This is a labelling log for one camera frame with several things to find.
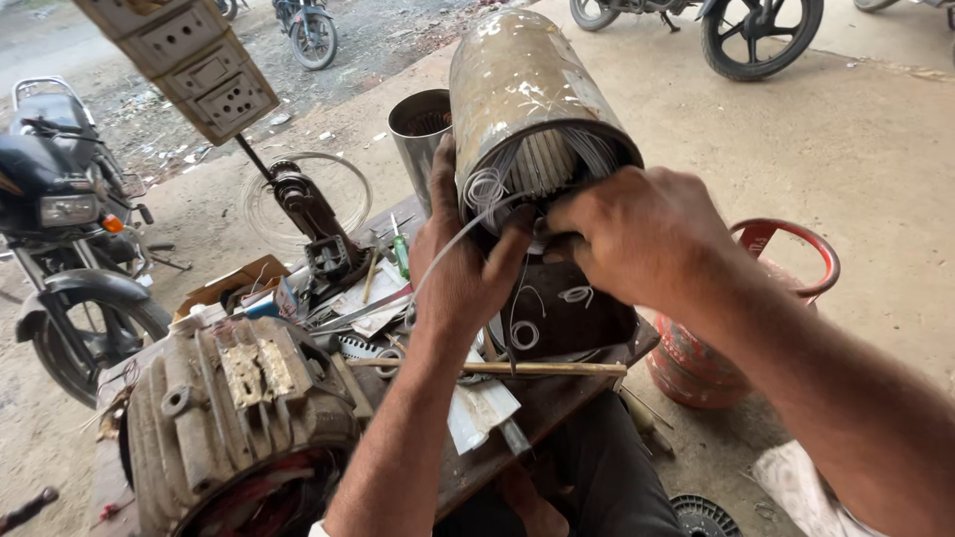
motorcycle tire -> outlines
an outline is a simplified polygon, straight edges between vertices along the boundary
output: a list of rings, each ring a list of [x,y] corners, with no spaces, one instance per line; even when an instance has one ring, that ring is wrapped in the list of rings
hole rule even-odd
[[[703,56],[710,67],[730,80],[752,82],[775,75],[796,61],[809,47],[822,22],[822,0],[801,0],[802,19],[793,38],[776,57],[755,63],[742,63],[729,57],[723,50],[720,39],[720,25],[726,8],[732,0],[717,0],[712,9],[703,17],[700,32],[700,44]]]
[[[153,341],[158,341],[169,333],[172,317],[151,299],[114,302],[108,306],[129,315],[139,323]],[[53,380],[79,402],[90,408],[96,408],[96,378],[92,382],[87,381],[86,373],[79,369],[70,356],[53,324],[49,321],[44,323],[33,335],[32,340],[40,363]]]
[[[609,8],[605,9],[603,5],[598,4],[601,8],[600,15],[592,17],[584,11],[584,7],[588,1],[599,2],[599,0],[570,0],[570,16],[574,17],[574,22],[583,30],[587,30],[588,32],[603,30],[620,16],[619,11]]]
[[[878,10],[884,10],[898,1],[899,0],[852,0],[852,3],[856,5],[856,9],[859,11],[874,13]]]
[[[236,14],[239,12],[239,4],[236,0],[223,0],[228,3],[229,9],[223,11],[222,7],[219,7],[219,12],[223,14],[225,20],[235,20]]]
[[[321,71],[331,65],[332,60],[335,59],[335,54],[338,53],[338,32],[335,31],[335,25],[331,22],[331,19],[324,15],[320,15],[318,13],[307,13],[305,17],[306,20],[292,23],[292,28],[288,32],[288,36],[292,43],[292,54],[294,54],[295,59],[297,59],[298,62],[309,71]],[[322,25],[322,28],[324,28],[328,33],[329,48],[321,57],[316,56],[315,59],[311,59],[310,57],[306,56],[306,42],[308,41],[308,36],[299,35],[299,33],[302,33],[305,30],[305,26],[303,26],[304,22]]]

wooden table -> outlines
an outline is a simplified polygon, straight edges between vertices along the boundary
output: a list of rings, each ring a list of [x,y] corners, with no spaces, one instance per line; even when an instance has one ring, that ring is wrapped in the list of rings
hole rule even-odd
[[[377,235],[391,229],[391,214],[400,223],[412,217],[400,227],[414,241],[414,235],[427,220],[424,210],[417,199],[409,197],[377,216],[351,234],[353,240],[361,246],[368,246],[368,232],[373,229]],[[392,235],[386,234],[383,240],[391,242]],[[645,318],[639,316],[639,328],[632,349],[626,346],[614,347],[604,352],[598,361],[603,363],[621,362],[627,367],[635,364],[650,352],[660,341],[660,334]],[[153,346],[137,354],[140,367],[145,367],[155,357]],[[121,372],[123,365],[117,365],[111,372]],[[353,369],[362,392],[371,406],[377,408],[388,390],[389,383],[374,374],[372,368]],[[602,390],[613,384],[614,378],[603,376],[551,376],[540,380],[505,380],[504,384],[520,401],[521,407],[513,416],[524,436],[536,444],[560,425],[575,410],[593,399]],[[97,408],[109,404],[114,394],[122,388],[122,379],[104,384],[97,400]],[[516,457],[511,453],[500,432],[491,434],[491,438],[476,450],[457,454],[451,434],[446,435],[444,453],[441,461],[441,480],[438,484],[439,520],[461,505],[485,484],[491,482]],[[99,513],[106,504],[122,507],[113,519],[101,523]],[[126,485],[122,466],[119,462],[117,443],[114,440],[101,441],[96,447],[94,461],[94,493],[90,507],[91,536],[126,537],[131,531],[138,531],[138,512],[135,496]]]

motorcycle wheel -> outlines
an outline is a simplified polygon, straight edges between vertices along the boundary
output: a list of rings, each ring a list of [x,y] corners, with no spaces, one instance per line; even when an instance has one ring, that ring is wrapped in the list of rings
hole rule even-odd
[[[158,341],[169,332],[169,324],[172,317],[169,316],[162,307],[153,300],[139,300],[135,302],[84,302],[83,304],[73,306],[68,315],[73,320],[84,306],[96,304],[101,308],[109,308],[127,315],[143,329],[145,333],[138,333],[138,336],[148,336],[149,340],[143,338],[143,342],[134,352],[128,353],[125,357],[133,355],[135,352],[149,346],[153,341]],[[81,331],[85,336],[90,331]],[[63,390],[90,408],[96,408],[96,380],[99,372],[93,375],[93,381],[88,381],[89,369],[87,365],[79,361],[67,349],[63,339],[60,337],[56,328],[49,321],[40,327],[39,331],[33,335],[33,348],[40,359],[40,363],[47,370],[47,373],[60,385]],[[131,373],[132,376],[138,376],[138,370]]]
[[[217,0],[216,5],[219,6],[219,13],[225,17],[225,20],[234,20],[236,13],[239,12],[239,4],[236,0]]]
[[[710,67],[722,76],[739,82],[751,82],[775,75],[796,61],[799,55],[809,47],[809,43],[816,36],[819,23],[822,21],[822,0],[800,0],[802,15],[799,24],[793,27],[780,28],[775,26],[774,22],[768,33],[768,35],[790,35],[792,39],[775,57],[770,56],[765,60],[759,60],[756,43],[762,37],[748,39],[743,36],[742,28],[745,18],[743,21],[732,25],[725,32],[721,32],[721,27],[725,22],[727,6],[731,1],[717,0],[712,10],[703,17],[700,41],[703,46],[703,56]],[[782,4],[783,0],[775,0],[774,11],[779,12]],[[750,6],[750,12],[747,17],[758,16],[762,6],[757,2],[748,5]],[[746,62],[731,58],[723,48],[729,38],[737,34],[747,43],[748,59]]]
[[[318,43],[314,46],[308,38],[310,32],[318,33]],[[335,25],[331,19],[318,13],[307,13],[302,20],[292,23],[289,36],[295,59],[309,71],[325,69],[338,52]]]
[[[600,0],[570,0],[570,16],[574,17],[577,26],[588,32],[596,32],[610,26],[620,12],[612,10]]]
[[[898,1],[899,0],[852,0],[852,3],[856,5],[856,9],[859,11],[874,13],[878,10],[884,10]]]

red gas cylinder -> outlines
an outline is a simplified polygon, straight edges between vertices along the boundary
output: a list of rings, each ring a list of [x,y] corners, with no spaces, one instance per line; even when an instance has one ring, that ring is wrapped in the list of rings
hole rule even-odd
[[[805,240],[822,255],[826,274],[813,286],[804,287],[795,276],[759,254],[769,244],[777,229],[788,231]],[[758,259],[767,272],[816,309],[813,302],[838,280],[838,256],[822,237],[803,226],[771,218],[754,218],[736,223],[730,233],[742,230],[739,245]],[[697,339],[683,325],[657,313],[660,344],[650,352],[645,363],[653,383],[667,397],[696,408],[727,408],[746,396],[752,388],[745,376],[725,356]]]

motorcycle headlight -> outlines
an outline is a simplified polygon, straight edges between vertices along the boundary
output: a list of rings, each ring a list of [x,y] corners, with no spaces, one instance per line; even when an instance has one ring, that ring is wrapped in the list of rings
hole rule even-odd
[[[98,216],[96,194],[40,198],[40,224],[44,227],[88,224]]]

